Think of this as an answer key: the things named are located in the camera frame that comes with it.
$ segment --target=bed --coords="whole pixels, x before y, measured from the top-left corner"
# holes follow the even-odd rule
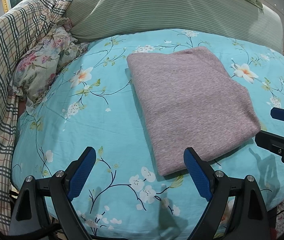
[[[284,136],[284,123],[269,115],[273,106],[284,108],[279,16],[266,6],[261,10],[244,0],[163,0],[163,4],[137,0],[140,7],[134,0],[123,0],[128,7],[120,7],[117,0],[88,1],[74,0],[54,16],[64,13],[74,25],[73,36],[92,42],[85,55],[63,69],[36,111],[19,118],[11,183],[19,189],[28,175],[48,177],[92,146],[97,161],[81,195],[72,202],[92,235],[186,239],[206,201],[186,171],[166,177],[157,174],[126,57],[205,46],[230,76],[241,67],[258,76],[252,82],[244,76],[232,78],[248,88],[262,129]],[[185,6],[176,6],[178,1]],[[167,17],[170,8],[174,17]],[[75,78],[79,71],[85,76],[82,80]],[[228,176],[253,175],[268,209],[284,199],[284,165],[279,157],[258,148],[253,139],[211,164]],[[56,216],[50,199],[47,205]]]
[[[206,201],[186,172],[165,178],[157,174],[125,58],[135,52],[172,53],[196,46],[213,52],[230,76],[236,66],[249,65],[248,71],[259,78],[252,83],[233,78],[247,87],[262,129],[284,136],[284,123],[269,114],[273,106],[284,108],[280,53],[184,29],[116,35],[92,42],[88,52],[59,75],[35,113],[21,116],[12,160],[14,185],[20,188],[30,174],[42,178],[65,169],[86,146],[92,146],[98,153],[96,164],[72,202],[88,231],[128,239],[187,238]],[[79,70],[90,78],[73,86],[78,84],[74,76]],[[262,193],[268,209],[284,199],[280,157],[258,148],[253,140],[216,159],[212,167],[232,177],[253,175],[260,189],[269,189]],[[50,200],[47,205],[54,215]]]

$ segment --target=metal screw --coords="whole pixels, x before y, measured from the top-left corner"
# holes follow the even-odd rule
[[[253,182],[255,179],[252,175],[248,175],[247,180],[250,181],[250,182]]]
[[[215,175],[219,178],[222,178],[224,176],[224,172],[223,171],[216,171]]]
[[[33,179],[32,176],[27,176],[27,177],[25,178],[25,181],[26,181],[26,182],[30,182],[32,179]]]
[[[64,175],[64,171],[57,171],[55,173],[55,176],[57,176],[58,178],[62,177]]]

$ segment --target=plaid blanket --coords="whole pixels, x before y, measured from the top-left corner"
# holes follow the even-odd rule
[[[0,17],[0,231],[10,225],[10,173],[18,98],[7,86],[20,57],[43,38],[73,0],[23,0]]]

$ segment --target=folded towel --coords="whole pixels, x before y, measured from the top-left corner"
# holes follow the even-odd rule
[[[207,48],[133,53],[127,61],[160,175],[185,168],[187,147],[210,161],[261,130],[247,89]]]

